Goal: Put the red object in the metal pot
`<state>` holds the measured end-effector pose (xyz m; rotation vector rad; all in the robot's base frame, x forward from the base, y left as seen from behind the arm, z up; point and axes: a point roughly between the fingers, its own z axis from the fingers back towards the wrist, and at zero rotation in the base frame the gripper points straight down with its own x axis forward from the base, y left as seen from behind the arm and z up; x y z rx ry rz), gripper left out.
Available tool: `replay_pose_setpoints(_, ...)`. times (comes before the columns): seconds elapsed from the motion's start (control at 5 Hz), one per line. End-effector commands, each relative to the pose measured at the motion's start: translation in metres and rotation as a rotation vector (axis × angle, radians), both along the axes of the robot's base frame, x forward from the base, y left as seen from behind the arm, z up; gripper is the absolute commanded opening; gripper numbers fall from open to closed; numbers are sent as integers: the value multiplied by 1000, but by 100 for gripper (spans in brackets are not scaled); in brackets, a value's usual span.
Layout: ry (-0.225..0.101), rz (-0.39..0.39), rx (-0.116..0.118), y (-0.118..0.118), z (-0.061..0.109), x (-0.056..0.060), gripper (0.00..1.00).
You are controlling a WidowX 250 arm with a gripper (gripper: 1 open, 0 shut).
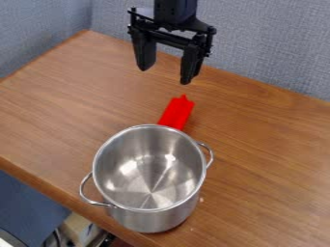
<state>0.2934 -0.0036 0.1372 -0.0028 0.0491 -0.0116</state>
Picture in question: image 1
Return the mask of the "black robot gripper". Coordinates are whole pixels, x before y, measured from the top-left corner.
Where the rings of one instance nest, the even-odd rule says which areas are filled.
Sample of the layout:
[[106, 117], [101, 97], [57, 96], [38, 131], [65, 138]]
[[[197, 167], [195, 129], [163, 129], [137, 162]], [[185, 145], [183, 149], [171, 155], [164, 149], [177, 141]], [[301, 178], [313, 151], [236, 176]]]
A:
[[[211, 54], [212, 37], [216, 29], [197, 19], [199, 0], [153, 0], [152, 8], [130, 7], [128, 13], [130, 23], [134, 20], [146, 20], [154, 28], [165, 28], [168, 32], [195, 32], [204, 35], [205, 57]], [[156, 41], [152, 36], [136, 28], [129, 30], [134, 61], [138, 69], [145, 71], [156, 63]], [[180, 84], [191, 83], [200, 73], [203, 62], [203, 49], [189, 43], [183, 50], [180, 60]]]

